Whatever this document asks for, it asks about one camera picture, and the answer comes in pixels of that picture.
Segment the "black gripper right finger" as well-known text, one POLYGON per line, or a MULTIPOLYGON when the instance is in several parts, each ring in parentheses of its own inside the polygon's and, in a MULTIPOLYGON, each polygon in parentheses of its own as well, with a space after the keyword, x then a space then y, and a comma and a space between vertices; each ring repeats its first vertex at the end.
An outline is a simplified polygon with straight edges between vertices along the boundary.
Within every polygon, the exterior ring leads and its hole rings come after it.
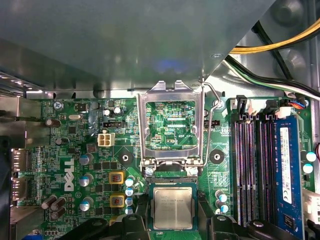
POLYGON ((197 227, 203 240, 296 240, 297 237, 265 220, 240 226, 227 215, 215 214, 203 193, 197 195, 197 227))

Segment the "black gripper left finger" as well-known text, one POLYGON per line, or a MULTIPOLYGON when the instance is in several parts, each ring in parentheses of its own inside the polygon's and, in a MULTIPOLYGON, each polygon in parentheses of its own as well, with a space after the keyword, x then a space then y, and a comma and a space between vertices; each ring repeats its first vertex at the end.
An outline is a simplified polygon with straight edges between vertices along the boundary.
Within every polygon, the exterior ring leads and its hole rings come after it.
POLYGON ((97 218, 90 219, 76 228, 77 240, 149 240, 147 211, 149 195, 142 194, 132 214, 117 217, 115 222, 97 218))

